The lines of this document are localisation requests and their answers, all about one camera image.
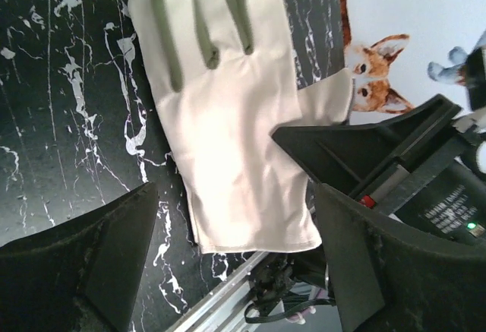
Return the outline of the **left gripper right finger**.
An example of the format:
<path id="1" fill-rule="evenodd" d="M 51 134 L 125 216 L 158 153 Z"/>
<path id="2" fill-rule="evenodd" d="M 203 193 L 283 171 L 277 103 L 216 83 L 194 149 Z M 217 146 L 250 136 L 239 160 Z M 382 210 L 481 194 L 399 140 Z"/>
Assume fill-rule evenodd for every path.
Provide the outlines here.
<path id="1" fill-rule="evenodd" d="M 485 248 L 433 236 L 315 187 L 344 331 L 483 331 Z"/>

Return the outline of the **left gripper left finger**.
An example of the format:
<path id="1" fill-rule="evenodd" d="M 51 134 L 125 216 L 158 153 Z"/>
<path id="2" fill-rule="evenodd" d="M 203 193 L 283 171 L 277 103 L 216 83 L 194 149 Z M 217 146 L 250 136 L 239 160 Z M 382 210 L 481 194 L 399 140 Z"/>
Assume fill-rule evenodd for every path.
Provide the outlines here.
<path id="1" fill-rule="evenodd" d="M 145 183 L 1 248 L 3 331 L 126 331 L 158 209 Z"/>

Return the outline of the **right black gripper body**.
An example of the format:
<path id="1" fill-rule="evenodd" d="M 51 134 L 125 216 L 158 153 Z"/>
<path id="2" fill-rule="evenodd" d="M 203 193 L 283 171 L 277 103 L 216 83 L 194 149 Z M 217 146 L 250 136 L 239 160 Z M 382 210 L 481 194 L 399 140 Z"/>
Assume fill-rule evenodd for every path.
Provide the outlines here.
<path id="1" fill-rule="evenodd" d="M 434 236 L 485 242 L 484 134 L 448 134 L 412 171 L 390 166 L 360 194 L 375 211 Z"/>

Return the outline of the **white glove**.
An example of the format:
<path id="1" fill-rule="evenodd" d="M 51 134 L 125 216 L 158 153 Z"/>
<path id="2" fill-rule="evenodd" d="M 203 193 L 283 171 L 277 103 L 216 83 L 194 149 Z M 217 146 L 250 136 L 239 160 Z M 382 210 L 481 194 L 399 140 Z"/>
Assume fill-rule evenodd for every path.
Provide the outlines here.
<path id="1" fill-rule="evenodd" d="M 297 88 L 284 0 L 128 0 L 128 10 L 200 250 L 318 247 L 308 176 L 272 136 L 343 123 L 350 71 Z"/>

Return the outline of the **aluminium front rail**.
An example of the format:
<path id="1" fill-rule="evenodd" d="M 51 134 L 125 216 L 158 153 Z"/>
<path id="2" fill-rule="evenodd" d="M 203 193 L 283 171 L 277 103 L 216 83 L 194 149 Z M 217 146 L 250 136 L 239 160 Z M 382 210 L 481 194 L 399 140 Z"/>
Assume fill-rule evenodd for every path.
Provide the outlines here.
<path id="1" fill-rule="evenodd" d="M 234 270 L 228 279 L 199 301 L 168 332 L 246 332 L 257 329 L 245 320 L 253 299 L 254 278 L 275 254 L 256 252 Z"/>

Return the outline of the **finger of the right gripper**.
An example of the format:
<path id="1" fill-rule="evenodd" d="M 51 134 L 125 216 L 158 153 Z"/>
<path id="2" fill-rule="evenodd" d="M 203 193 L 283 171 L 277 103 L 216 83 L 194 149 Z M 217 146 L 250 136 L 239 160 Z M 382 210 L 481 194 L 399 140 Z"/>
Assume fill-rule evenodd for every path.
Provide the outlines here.
<path id="1" fill-rule="evenodd" d="M 282 126 L 272 139 L 316 183 L 353 198 L 390 166 L 408 171 L 426 160 L 450 133 L 461 107 L 440 94 L 391 119 L 363 125 Z"/>

